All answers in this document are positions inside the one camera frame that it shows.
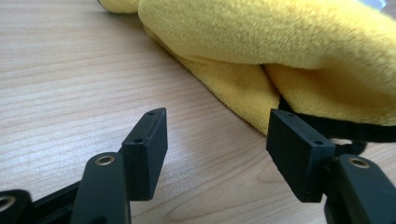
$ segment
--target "screw hole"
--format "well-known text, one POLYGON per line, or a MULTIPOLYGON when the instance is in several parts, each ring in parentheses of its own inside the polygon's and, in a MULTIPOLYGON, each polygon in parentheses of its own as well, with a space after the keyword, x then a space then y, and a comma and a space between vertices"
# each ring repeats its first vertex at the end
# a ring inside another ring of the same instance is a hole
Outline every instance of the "screw hole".
POLYGON ((103 156, 103 157, 98 158, 95 161, 95 163, 98 165, 109 165, 114 160, 115 160, 115 158, 112 156, 103 156))
POLYGON ((356 159, 356 158, 352 158, 349 160, 349 163, 351 163, 352 165, 359 167, 361 169, 368 169, 370 168, 370 164, 367 163, 366 161, 360 160, 360 159, 356 159))
POLYGON ((6 211, 16 201, 14 196, 0 197, 0 212, 6 211))

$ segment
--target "clamp jaw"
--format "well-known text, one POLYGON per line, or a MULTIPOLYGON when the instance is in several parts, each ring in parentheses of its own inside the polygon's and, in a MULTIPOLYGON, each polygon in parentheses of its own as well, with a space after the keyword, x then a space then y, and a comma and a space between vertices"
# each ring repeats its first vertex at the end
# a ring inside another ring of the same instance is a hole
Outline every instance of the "clamp jaw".
POLYGON ((0 192, 4 224, 132 223, 129 201, 148 201, 168 149, 166 109, 146 113, 118 153, 90 158, 81 181, 34 203, 21 189, 0 192))
POLYGON ((396 223, 396 188, 372 161, 336 145, 296 115, 272 110, 267 150, 302 203, 327 196, 328 223, 396 223))

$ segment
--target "table surface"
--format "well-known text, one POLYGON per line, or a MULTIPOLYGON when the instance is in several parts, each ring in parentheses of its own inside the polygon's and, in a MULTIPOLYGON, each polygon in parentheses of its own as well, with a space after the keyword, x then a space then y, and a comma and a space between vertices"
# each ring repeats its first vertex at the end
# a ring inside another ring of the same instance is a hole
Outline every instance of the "table surface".
MULTIPOLYGON (((221 104, 143 31, 94 0, 0 3, 0 190, 34 200, 117 151, 141 116, 166 107, 169 149, 154 200, 134 223, 324 223, 299 203, 265 136, 221 104)), ((396 16, 396 1, 385 9, 396 16)), ((396 144, 364 157, 396 184, 396 144)))

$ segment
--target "wooden table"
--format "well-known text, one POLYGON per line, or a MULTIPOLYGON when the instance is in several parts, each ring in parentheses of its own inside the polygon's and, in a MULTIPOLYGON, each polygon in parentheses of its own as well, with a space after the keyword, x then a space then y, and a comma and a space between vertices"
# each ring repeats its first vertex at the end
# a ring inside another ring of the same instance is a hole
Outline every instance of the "wooden table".
MULTIPOLYGON (((386 11, 396 15, 396 1, 386 11)), ((134 223, 324 223, 265 151, 265 136, 221 104, 143 31, 93 0, 0 3, 0 190, 34 200, 117 151, 146 112, 166 107, 169 149, 154 200, 134 223)), ((396 145, 363 155, 396 184, 396 145)))

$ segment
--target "yellow fleece cloth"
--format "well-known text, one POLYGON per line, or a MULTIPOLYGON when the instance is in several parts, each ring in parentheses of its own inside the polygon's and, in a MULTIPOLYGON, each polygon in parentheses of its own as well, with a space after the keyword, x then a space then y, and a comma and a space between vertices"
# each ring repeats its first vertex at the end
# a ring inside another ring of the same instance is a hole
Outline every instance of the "yellow fleece cloth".
POLYGON ((396 22, 353 0, 100 0, 263 133, 283 95, 316 117, 396 125, 396 22))

